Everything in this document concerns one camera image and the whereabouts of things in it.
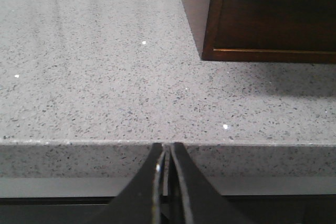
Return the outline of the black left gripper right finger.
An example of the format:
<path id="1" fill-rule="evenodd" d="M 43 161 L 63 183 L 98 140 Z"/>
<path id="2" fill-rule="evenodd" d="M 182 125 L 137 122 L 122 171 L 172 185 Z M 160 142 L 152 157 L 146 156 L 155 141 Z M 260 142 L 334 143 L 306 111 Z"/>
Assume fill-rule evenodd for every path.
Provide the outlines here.
<path id="1" fill-rule="evenodd" d="M 206 179 L 183 143 L 170 146 L 170 223 L 254 223 Z"/>

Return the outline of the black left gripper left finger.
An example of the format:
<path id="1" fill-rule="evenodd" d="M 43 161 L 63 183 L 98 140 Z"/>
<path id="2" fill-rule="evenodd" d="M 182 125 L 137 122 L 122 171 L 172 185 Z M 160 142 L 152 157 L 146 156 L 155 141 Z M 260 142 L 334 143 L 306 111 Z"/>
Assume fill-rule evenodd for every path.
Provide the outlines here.
<path id="1" fill-rule="evenodd" d="M 88 223 L 161 223 L 163 174 L 163 145 L 154 143 L 127 186 Z"/>

